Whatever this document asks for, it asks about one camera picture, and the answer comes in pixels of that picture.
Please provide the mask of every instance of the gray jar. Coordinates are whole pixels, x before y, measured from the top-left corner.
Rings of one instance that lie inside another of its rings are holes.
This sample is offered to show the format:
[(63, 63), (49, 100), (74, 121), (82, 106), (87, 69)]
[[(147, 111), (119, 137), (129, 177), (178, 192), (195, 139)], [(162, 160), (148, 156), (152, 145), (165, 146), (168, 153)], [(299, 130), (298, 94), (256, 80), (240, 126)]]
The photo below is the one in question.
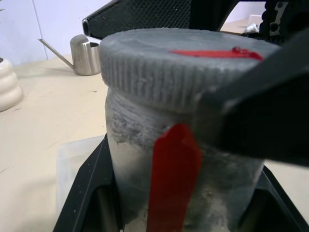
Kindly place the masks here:
[[(198, 93), (227, 85), (259, 62), (170, 51), (235, 46), (263, 57), (278, 48), (245, 37), (188, 29), (132, 30), (102, 40), (102, 76), (110, 87), (105, 104), (107, 135), (125, 232), (146, 232), (155, 141), (175, 123), (190, 124)], [(234, 231), (251, 200), (263, 160), (198, 143), (203, 161), (183, 232)]]

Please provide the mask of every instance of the white ceramic vase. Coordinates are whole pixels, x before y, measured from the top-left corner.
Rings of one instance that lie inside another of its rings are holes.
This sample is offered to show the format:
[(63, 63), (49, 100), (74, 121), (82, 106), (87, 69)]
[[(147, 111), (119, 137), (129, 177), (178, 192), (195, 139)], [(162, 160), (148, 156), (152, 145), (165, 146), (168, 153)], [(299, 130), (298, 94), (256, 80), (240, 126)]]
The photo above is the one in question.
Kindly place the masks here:
[(17, 81), (11, 62), (0, 58), (0, 112), (10, 109), (23, 98), (23, 90)]

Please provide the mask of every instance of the red plastic strip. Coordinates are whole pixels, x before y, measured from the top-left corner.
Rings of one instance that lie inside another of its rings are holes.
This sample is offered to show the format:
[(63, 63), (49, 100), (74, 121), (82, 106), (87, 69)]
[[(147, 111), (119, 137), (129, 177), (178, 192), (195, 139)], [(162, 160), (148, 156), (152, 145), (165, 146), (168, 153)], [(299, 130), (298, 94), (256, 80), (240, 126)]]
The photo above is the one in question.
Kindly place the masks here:
[(154, 144), (147, 232), (181, 232), (201, 166), (186, 124), (176, 124)]
[(234, 47), (231, 51), (182, 51), (174, 50), (172, 53), (191, 56), (191, 57), (204, 57), (204, 58), (252, 58), (257, 60), (263, 60), (263, 57), (247, 49), (241, 49), (240, 47)]

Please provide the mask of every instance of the white wall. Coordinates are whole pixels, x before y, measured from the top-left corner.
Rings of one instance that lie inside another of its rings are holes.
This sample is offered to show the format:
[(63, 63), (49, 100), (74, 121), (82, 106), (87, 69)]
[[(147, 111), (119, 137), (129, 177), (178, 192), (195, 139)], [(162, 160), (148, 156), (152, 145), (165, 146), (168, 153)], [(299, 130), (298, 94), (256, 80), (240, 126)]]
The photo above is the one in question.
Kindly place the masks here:
[[(70, 54), (70, 39), (82, 34), (82, 19), (110, 0), (0, 0), (0, 57), (13, 64), (53, 58), (37, 40)], [(240, 2), (227, 22), (261, 15), (263, 2)]]

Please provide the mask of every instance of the table surface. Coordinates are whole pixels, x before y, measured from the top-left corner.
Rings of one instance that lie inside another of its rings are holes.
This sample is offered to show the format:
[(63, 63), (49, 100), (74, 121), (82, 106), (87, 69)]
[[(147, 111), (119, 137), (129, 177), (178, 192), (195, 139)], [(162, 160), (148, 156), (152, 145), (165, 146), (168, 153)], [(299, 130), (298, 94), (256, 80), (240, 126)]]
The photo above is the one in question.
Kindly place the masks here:
[[(0, 231), (50, 232), (58, 148), (106, 133), (107, 86), (100, 74), (77, 76), (57, 58), (14, 69), (25, 97), (0, 113)], [(267, 166), (309, 222), (309, 169)]]

